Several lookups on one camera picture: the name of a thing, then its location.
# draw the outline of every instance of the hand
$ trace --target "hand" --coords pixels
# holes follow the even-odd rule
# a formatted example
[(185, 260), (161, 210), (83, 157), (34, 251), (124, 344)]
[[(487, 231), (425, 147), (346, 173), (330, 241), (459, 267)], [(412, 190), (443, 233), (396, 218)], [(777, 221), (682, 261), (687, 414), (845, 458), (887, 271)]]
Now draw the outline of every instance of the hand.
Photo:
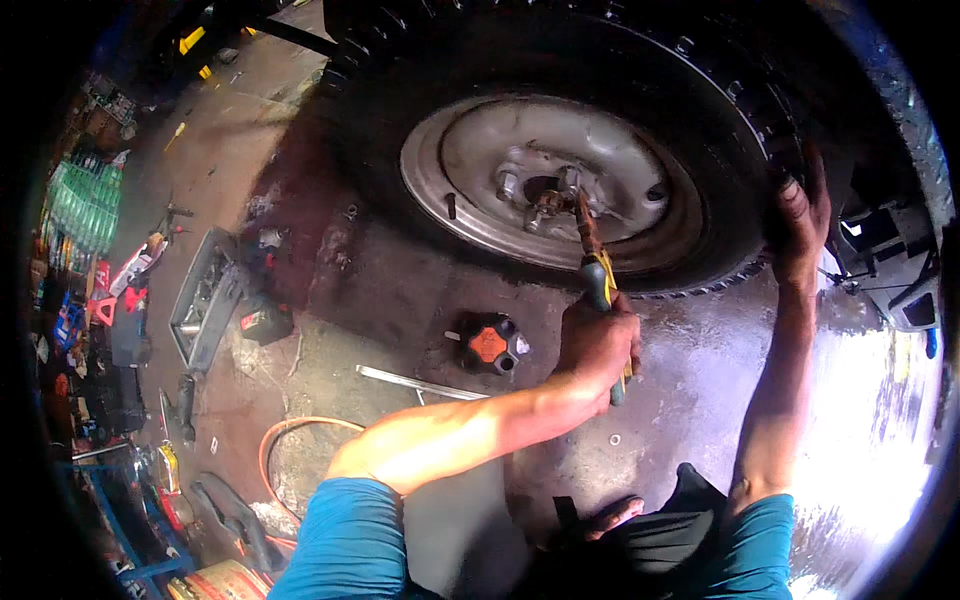
[(564, 311), (560, 359), (548, 383), (557, 382), (571, 397), (593, 402), (606, 412), (610, 387), (627, 361), (640, 369), (640, 319), (625, 294), (611, 290), (612, 310), (598, 313), (580, 300)]
[(812, 143), (804, 147), (810, 167), (810, 198), (792, 177), (780, 188), (777, 204), (790, 239), (774, 260), (774, 277), (781, 290), (789, 289), (805, 296), (817, 291), (817, 265), (830, 228), (830, 196), (824, 160)]

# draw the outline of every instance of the hub cap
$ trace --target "hub cap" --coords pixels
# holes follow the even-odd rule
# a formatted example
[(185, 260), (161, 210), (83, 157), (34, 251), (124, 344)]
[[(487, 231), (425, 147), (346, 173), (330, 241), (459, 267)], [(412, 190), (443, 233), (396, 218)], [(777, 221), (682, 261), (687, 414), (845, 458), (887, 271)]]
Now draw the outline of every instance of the hub cap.
[(574, 216), (548, 202), (568, 171), (591, 198), (617, 271), (680, 258), (702, 224), (696, 188), (662, 147), (611, 114), (547, 96), (438, 110), (408, 136), (400, 170), (422, 208), (459, 237), (555, 269), (576, 270), (583, 255)]

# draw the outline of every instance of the orange air hose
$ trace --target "orange air hose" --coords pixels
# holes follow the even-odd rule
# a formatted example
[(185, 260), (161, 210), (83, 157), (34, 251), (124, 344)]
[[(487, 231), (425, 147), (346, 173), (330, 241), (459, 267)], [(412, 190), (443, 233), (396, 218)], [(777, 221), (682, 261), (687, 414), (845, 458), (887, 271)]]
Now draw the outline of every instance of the orange air hose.
[[(287, 508), (282, 500), (274, 492), (274, 487), (270, 485), (270, 478), (267, 476), (267, 464), (269, 462), (269, 453), (270, 450), (274, 447), (274, 442), (276, 437), (283, 432), (284, 429), (289, 427), (297, 427), (299, 425), (305, 425), (307, 423), (330, 423), (331, 425), (340, 425), (354, 431), (363, 431), (364, 428), (361, 425), (356, 423), (351, 423), (348, 420), (334, 419), (331, 417), (294, 417), (293, 419), (282, 420), (281, 422), (275, 424), (270, 429), (267, 430), (267, 433), (263, 434), (263, 440), (260, 441), (260, 450), (257, 453), (259, 465), (260, 465), (260, 479), (263, 480), (263, 485), (266, 486), (267, 492), (270, 493), (270, 497), (274, 502), (283, 509), (283, 512), (290, 516), (298, 525), (301, 523), (299, 516), (295, 515), (293, 511)], [(274, 536), (267, 536), (267, 540), (272, 541), (284, 548), (293, 549), (297, 547), (297, 543), (294, 540), (288, 540), (286, 538), (275, 538)]]

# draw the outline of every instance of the workshop floor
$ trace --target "workshop floor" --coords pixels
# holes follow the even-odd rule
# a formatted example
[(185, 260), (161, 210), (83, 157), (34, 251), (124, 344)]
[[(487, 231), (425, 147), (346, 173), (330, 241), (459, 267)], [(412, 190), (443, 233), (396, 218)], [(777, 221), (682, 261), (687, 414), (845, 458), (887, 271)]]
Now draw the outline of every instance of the workshop floor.
[[(320, 2), (280, 18), (323, 30)], [(142, 370), (141, 389), (155, 417), (140, 441), (155, 444), (156, 390), (175, 396), (181, 370), (166, 319), (203, 233), (213, 225), (247, 233), (289, 229), (275, 294), (295, 310), (294, 334), (261, 348), (232, 324), (213, 368), (199, 380), (196, 445), (177, 443), (177, 449), (184, 483), (201, 470), (215, 471), (269, 527), (291, 535), (295, 525), (270, 503), (257, 472), (257, 447), (268, 427), (301, 415), (367, 425), (418, 403), (411, 390), (360, 376), (360, 364), (486, 394), (535, 384), (553, 366), (561, 313), (574, 297), (509, 283), (395, 230), (368, 210), (330, 159), (323, 103), (308, 100), (325, 59), (269, 36), (240, 50), (234, 64), (216, 66), (214, 78), (193, 85), (172, 114), (157, 116), (136, 138), (112, 255), (117, 263), (133, 252), (162, 216), (171, 189), (177, 204), (196, 212), (183, 223), (192, 233), (177, 239), (151, 279), (155, 353)], [(163, 152), (180, 122), (186, 130)], [(355, 217), (348, 215), (351, 204)], [(625, 406), (508, 457), (505, 469), (488, 467), (493, 473), (485, 481), (506, 481), (513, 523), (529, 540), (542, 539), (556, 525), (557, 495), (572, 496), (581, 515), (626, 493), (642, 494), (648, 510), (656, 510), (683, 461), (725, 491), (740, 421), (770, 343), (775, 300), (765, 273), (722, 294), (636, 302), (642, 379), (628, 390)], [(465, 310), (505, 312), (518, 323), (533, 351), (512, 378), (456, 366), (444, 331)], [(909, 518), (928, 473), (924, 454), (937, 392), (937, 361), (925, 358), (923, 338), (882, 328), (873, 307), (858, 298), (827, 292), (815, 352), (795, 493), (791, 588), (798, 598), (855, 588), (869, 572), (865, 565)], [(443, 400), (427, 395), (426, 401)], [(348, 435), (311, 426), (277, 444), (274, 485), (295, 511), (302, 512)], [(459, 481), (443, 483), (442, 493), (456, 493)], [(459, 491), (470, 485), (465, 480)], [(491, 502), (502, 503), (498, 497), (494, 491)], [(415, 517), (417, 502), (416, 494), (408, 502), (408, 535), (423, 540), (429, 535), (418, 534), (411, 519), (431, 519)], [(482, 517), (466, 525), (463, 544), (484, 535), (485, 510), (454, 516)], [(231, 556), (235, 550), (211, 516), (198, 509), (198, 517), (205, 523), (197, 545), (202, 563)], [(435, 563), (454, 572), (459, 566), (450, 553)], [(451, 592), (448, 576), (422, 565), (411, 559), (415, 579)]]

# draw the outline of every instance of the blue sleeve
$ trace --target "blue sleeve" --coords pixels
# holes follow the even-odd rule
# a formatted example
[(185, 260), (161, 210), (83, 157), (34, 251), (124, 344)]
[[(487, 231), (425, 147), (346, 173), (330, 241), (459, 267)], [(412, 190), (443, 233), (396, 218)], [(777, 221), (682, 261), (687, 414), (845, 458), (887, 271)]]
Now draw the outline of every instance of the blue sleeve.
[(396, 598), (407, 580), (400, 496), (372, 479), (327, 479), (307, 505), (269, 600)]
[(720, 541), (720, 556), (708, 570), (704, 598), (790, 598), (793, 496), (782, 493), (748, 506)]

